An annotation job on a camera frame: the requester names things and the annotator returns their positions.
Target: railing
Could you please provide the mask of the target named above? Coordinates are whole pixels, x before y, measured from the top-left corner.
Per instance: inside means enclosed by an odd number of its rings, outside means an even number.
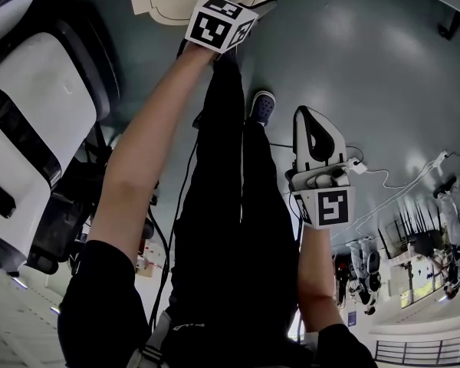
[[[375,360],[403,366],[460,366],[460,337],[428,342],[376,342]]]

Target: floor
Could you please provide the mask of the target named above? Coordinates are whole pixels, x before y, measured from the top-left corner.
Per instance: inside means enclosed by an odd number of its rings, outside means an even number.
[[[157,24],[133,14],[130,0],[89,0],[113,39],[123,78],[123,99],[105,124],[122,131],[173,62],[184,28]],[[277,109],[267,128],[273,143],[291,144],[292,117],[301,105],[327,116],[347,144],[361,148],[369,169],[388,169],[389,186],[404,186],[442,150],[460,153],[460,31],[452,41],[437,32],[453,11],[436,0],[278,0],[246,41],[244,89],[272,90]],[[201,110],[211,71],[196,89],[176,134],[161,178],[154,214],[169,233],[186,164],[196,139],[191,122]],[[351,156],[360,154],[350,149]],[[291,168],[290,149],[274,147],[278,185]],[[460,171],[452,156],[400,202],[346,231],[332,231],[335,251],[358,238],[355,228],[396,240],[386,231],[398,206],[429,202],[435,184]],[[367,214],[396,190],[383,188],[386,174],[352,174],[356,217]]]

